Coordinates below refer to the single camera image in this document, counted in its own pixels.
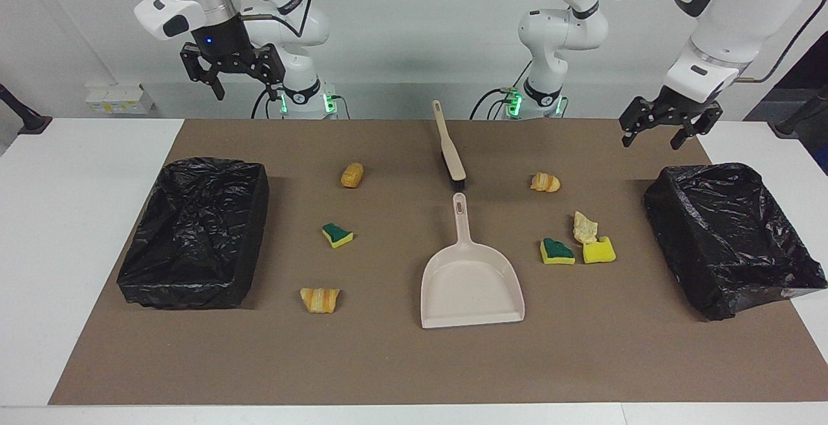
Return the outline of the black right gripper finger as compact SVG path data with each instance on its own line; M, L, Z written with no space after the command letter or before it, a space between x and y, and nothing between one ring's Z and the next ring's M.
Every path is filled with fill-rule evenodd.
M266 89L277 89L283 83L286 69L277 47L267 43L261 47L251 45L252 59L249 75L263 83Z
M201 65L201 56L201 51L195 43L184 44L180 51L180 58L190 80L206 84L213 90L217 100L224 100L225 90L218 77L218 66L210 63L209 68L205 69Z

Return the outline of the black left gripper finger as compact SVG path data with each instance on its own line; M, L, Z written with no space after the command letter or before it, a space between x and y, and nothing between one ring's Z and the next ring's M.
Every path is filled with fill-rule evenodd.
M672 149L680 149L685 141L692 137L708 134L715 126L716 121L721 118L722 113L723 110L719 103L712 103L698 113L675 111L672 118L680 122L680 128L671 139Z
M624 147L630 147L639 133L655 126L653 106L654 103L643 97L635 97L619 116L619 124L624 131L622 138Z

